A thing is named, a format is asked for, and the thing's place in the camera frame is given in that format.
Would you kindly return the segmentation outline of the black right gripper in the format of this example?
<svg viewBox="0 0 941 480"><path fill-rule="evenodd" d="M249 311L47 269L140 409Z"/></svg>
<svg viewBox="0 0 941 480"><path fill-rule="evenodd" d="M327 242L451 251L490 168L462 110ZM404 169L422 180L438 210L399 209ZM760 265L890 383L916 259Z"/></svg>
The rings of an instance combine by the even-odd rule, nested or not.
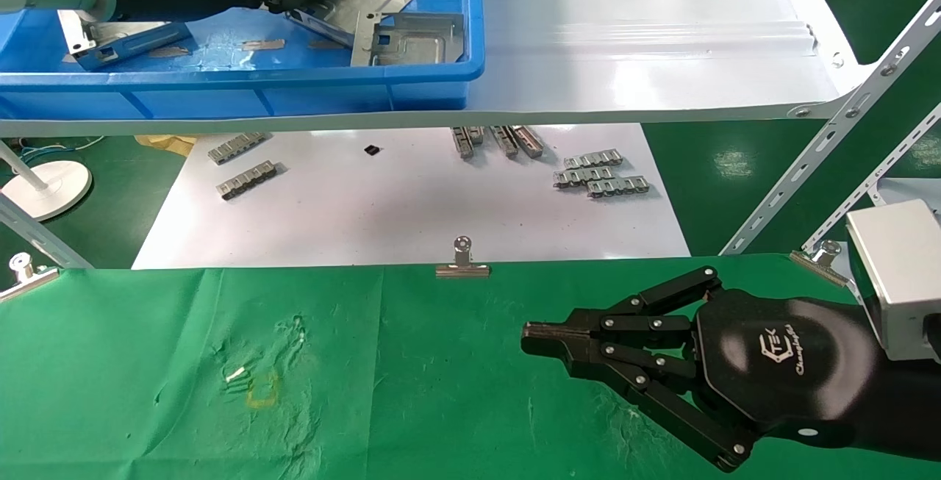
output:
<svg viewBox="0 0 941 480"><path fill-rule="evenodd" d="M561 322L531 320L522 329L522 350L560 359L574 379L606 385L726 473L749 459L754 434L853 443L858 409L883 359L864 310L722 290L717 270L699 267L608 308L575 308ZM697 302L703 378L689 360L601 342L682 338L693 319L678 312Z"/></svg>

